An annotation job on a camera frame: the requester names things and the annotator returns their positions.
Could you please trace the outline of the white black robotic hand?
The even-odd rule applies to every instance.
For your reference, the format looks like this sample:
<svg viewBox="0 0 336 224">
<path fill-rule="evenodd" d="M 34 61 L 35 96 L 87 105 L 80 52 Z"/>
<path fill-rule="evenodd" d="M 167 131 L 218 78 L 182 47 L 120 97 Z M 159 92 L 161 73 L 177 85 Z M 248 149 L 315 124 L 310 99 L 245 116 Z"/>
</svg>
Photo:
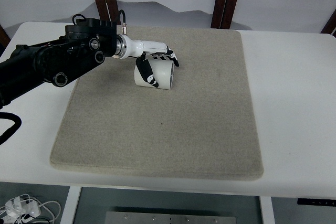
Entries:
<svg viewBox="0 0 336 224">
<path fill-rule="evenodd" d="M 152 67 L 146 58 L 146 54 L 151 54 L 153 59 L 172 60 L 176 67 L 179 62 L 176 54 L 165 43 L 156 41 L 132 40 L 127 35 L 121 35 L 121 58 L 137 57 L 135 63 L 142 79 L 151 86 L 158 88 L 159 83 L 156 81 Z"/>
</svg>

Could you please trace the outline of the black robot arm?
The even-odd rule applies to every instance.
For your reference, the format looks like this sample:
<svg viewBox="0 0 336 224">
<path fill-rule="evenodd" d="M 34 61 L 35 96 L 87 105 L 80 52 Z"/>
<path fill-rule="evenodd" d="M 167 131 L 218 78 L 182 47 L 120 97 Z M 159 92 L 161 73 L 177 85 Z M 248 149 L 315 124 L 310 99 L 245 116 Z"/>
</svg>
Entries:
<svg viewBox="0 0 336 224">
<path fill-rule="evenodd" d="M 135 58 L 142 79 L 158 88 L 147 56 L 162 62 L 178 59 L 163 42 L 131 40 L 127 36 L 125 13 L 120 10 L 114 21 L 86 18 L 75 14 L 72 25 L 57 40 L 35 45 L 17 45 L 10 58 L 1 63 L 1 106 L 44 82 L 64 87 L 102 64 L 106 57 Z"/>
</svg>

